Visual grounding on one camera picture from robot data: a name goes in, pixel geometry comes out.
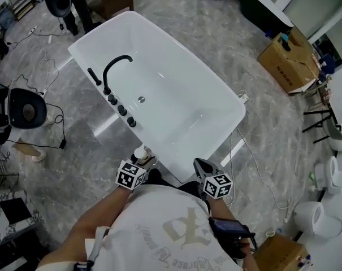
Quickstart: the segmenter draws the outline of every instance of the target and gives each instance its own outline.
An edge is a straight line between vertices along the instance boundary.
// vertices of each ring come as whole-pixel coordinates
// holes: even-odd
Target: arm
[[[207,196],[207,201],[210,203],[211,213],[215,218],[226,219],[226,220],[235,220],[235,217],[231,213],[231,211],[226,206],[223,199],[215,200],[209,196]],[[243,243],[249,243],[248,239],[242,239]],[[259,268],[256,265],[255,259],[252,256],[250,247],[245,247],[241,249],[243,253],[246,254],[244,259],[244,270],[247,271],[259,271]]]
[[[61,247],[46,255],[39,263],[86,261],[85,239],[94,238],[97,227],[111,226],[124,208],[132,191],[117,187],[110,195],[87,210],[75,223]]]

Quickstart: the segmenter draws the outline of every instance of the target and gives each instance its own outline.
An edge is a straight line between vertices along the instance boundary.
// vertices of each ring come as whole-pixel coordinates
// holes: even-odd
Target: black and white cube
[[[142,184],[146,170],[124,160],[120,163],[115,183],[119,186],[134,190]]]
[[[218,174],[207,177],[204,184],[204,192],[214,199],[227,196],[232,189],[233,182],[228,174]]]

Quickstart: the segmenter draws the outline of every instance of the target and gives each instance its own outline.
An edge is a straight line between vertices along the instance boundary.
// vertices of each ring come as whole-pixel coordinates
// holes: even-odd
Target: smartphone
[[[237,220],[225,220],[219,218],[209,218],[213,231],[218,233],[234,233],[239,235],[248,235],[250,231],[242,226]]]

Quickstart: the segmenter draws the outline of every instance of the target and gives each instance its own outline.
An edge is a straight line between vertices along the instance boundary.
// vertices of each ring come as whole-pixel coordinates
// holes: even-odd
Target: black stand
[[[333,112],[333,109],[331,108],[331,105],[328,103],[328,110],[322,110],[322,111],[308,111],[308,112],[304,112],[304,115],[318,115],[318,114],[323,114],[323,113],[328,113],[329,115],[322,118],[321,120],[319,120],[317,123],[307,127],[306,129],[304,129],[302,132],[305,133],[307,132],[308,130],[310,129],[313,129],[313,128],[322,128],[323,127],[323,122],[326,121],[326,120],[329,120],[331,118],[334,119],[334,122],[337,124],[337,120],[336,120],[336,117],[335,117],[335,114]],[[317,143],[317,142],[321,142],[321,141],[324,141],[325,139],[327,139],[328,137],[330,137],[329,135],[326,135],[325,137],[322,137],[320,139],[317,139],[316,141],[314,141],[313,143]]]

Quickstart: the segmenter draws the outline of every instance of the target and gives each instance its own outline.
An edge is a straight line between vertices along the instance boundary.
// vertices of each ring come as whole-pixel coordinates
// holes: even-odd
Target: power strip
[[[31,29],[30,32],[29,32],[29,35],[30,35],[31,33],[33,33],[33,32],[35,31],[36,28],[37,28],[37,26],[35,26],[33,29]]]

